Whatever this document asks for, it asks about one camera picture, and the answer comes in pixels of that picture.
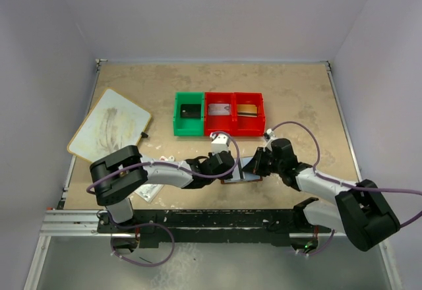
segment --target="yellow border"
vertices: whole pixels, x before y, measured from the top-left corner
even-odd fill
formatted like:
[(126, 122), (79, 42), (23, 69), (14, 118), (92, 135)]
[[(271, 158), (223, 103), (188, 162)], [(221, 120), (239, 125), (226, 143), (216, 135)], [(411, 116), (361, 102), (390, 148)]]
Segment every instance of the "yellow border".
[[(98, 102), (100, 102), (100, 100), (103, 98), (103, 96), (104, 96), (104, 94), (106, 93), (106, 91), (107, 91), (107, 90), (113, 90), (116, 94), (118, 94), (118, 95), (120, 95), (120, 96), (124, 97), (125, 99), (129, 100), (129, 101), (130, 101), (130, 102), (132, 102), (133, 104), (135, 104), (135, 105), (139, 106), (142, 110), (144, 110), (145, 112), (147, 112), (147, 113), (150, 115), (150, 118), (148, 119), (148, 122), (146, 123), (146, 125), (145, 125), (145, 128), (144, 128), (143, 132), (145, 131), (146, 127), (150, 124), (150, 121), (151, 121), (151, 118), (152, 118), (152, 114), (151, 114), (151, 112), (149, 112), (149, 111), (145, 110), (143, 107), (141, 107), (139, 104), (137, 104), (137, 102), (134, 102), (133, 100), (131, 100), (131, 99), (129, 99), (129, 98), (126, 98), (123, 94), (121, 94), (121, 93), (117, 92), (117, 91), (116, 91), (116, 90), (114, 90), (113, 88), (106, 88), (106, 89), (104, 89), (103, 93), (102, 93), (102, 94), (101, 94), (101, 96), (98, 98), (97, 102), (96, 102), (96, 103), (95, 103), (95, 105), (92, 107), (92, 109), (88, 112), (87, 116), (85, 116), (85, 119), (83, 120), (82, 124), (79, 126), (78, 130), (77, 130), (77, 131), (76, 131), (76, 133), (73, 135), (73, 137), (72, 137), (71, 141), (67, 144), (67, 147), (66, 147), (66, 149), (67, 149), (68, 153), (70, 153), (70, 154), (72, 154), (72, 155), (75, 155), (76, 157), (79, 157), (80, 159), (82, 159), (82, 160), (84, 160), (84, 161), (87, 161), (88, 163), (92, 163), (93, 161), (89, 161), (89, 160), (87, 160), (86, 158), (83, 158), (82, 156), (79, 156), (79, 155), (75, 154), (74, 152), (70, 151), (70, 150), (69, 150), (69, 146), (72, 144), (73, 140), (75, 139), (75, 137), (77, 136), (77, 134), (79, 133), (79, 131), (81, 130), (81, 128), (84, 126), (84, 124), (85, 124), (86, 120), (90, 117), (91, 113), (93, 112), (93, 110), (95, 109), (95, 107), (98, 105)], [(137, 145), (137, 146), (138, 146), (138, 144), (139, 144), (139, 142), (140, 142), (140, 139), (141, 139), (141, 138), (142, 138), (142, 135), (139, 135), (139, 138), (138, 138), (138, 140), (137, 140), (137, 142), (136, 142), (136, 145)]]

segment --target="wooden surface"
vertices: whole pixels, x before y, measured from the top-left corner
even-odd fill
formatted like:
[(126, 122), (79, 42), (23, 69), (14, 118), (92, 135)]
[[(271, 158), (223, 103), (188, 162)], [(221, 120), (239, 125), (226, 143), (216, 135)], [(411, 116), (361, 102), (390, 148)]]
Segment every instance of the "wooden surface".
[[(104, 65), (93, 104), (106, 88), (113, 88), (152, 114), (148, 139), (140, 152), (150, 157), (194, 158), (210, 151), (210, 139), (173, 135), (173, 106), (177, 91), (261, 92), (266, 126), (282, 121), (299, 121), (319, 141), (322, 158), (319, 169), (343, 179), (356, 180), (352, 156), (343, 130), (330, 80), (323, 64), (176, 64)], [(314, 163), (315, 145), (300, 127), (282, 126), (279, 137), (291, 140), (300, 161)], [(261, 138), (237, 138), (241, 156), (252, 156)], [(91, 183), (89, 163), (76, 159), (65, 209), (100, 209), (85, 188)], [(142, 208), (291, 208), (308, 197), (285, 186), (272, 175), (259, 183), (222, 185), (215, 181), (197, 190), (165, 186), (149, 204), (137, 194), (133, 207)]]

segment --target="gray wall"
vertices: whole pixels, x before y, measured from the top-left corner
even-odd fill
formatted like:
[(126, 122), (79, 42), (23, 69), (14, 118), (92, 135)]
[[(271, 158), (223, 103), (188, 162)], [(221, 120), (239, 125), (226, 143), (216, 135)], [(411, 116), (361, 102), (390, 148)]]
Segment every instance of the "gray wall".
[(366, 0), (67, 0), (96, 57), (331, 59)]
[(0, 280), (22, 289), (43, 213), (55, 207), (67, 142), (94, 83), (94, 58), (64, 0), (0, 0)]
[[(422, 0), (368, 0), (334, 60), (334, 81), (364, 177), (422, 189)], [(420, 197), (386, 196), (401, 221)], [(422, 221), (391, 240), (407, 289), (421, 288)]]

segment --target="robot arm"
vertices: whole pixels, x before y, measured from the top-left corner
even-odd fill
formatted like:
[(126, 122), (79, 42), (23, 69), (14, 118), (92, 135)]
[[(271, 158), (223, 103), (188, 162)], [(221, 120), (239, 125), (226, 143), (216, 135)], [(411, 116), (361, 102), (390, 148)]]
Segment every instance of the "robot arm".
[(289, 140), (276, 138), (271, 131), (265, 137), (266, 146), (257, 149), (243, 171), (263, 177), (277, 173), (285, 185), (329, 202), (327, 204), (310, 198), (297, 206), (295, 211), (304, 223), (322, 225), (345, 233), (362, 251), (369, 250), (399, 231), (400, 222), (381, 193), (342, 186), (349, 184), (376, 188), (372, 181), (353, 183), (315, 171), (311, 165), (297, 161)]
[[(124, 171), (95, 186), (97, 204), (105, 206), (115, 223), (124, 223), (133, 218), (133, 208), (128, 196), (140, 185), (159, 183), (182, 189), (199, 189), (209, 185), (216, 178), (191, 175), (185, 170), (213, 176), (225, 173), (235, 163), (228, 149), (229, 138), (226, 135), (219, 134), (212, 141), (211, 146), (212, 152), (208, 157), (166, 162), (165, 165), (162, 161), (156, 163), (158, 160), (141, 155), (136, 146), (126, 146), (94, 162), (90, 166), (94, 182), (125, 167), (145, 163), (143, 166)], [(219, 179), (229, 178), (231, 174)]]

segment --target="black object in green bin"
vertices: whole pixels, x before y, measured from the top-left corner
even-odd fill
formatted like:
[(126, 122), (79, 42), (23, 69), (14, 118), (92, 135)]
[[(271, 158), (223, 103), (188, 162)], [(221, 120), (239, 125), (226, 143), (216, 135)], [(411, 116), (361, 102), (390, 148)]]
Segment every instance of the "black object in green bin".
[(201, 104), (181, 104), (180, 117), (190, 119), (200, 119)]

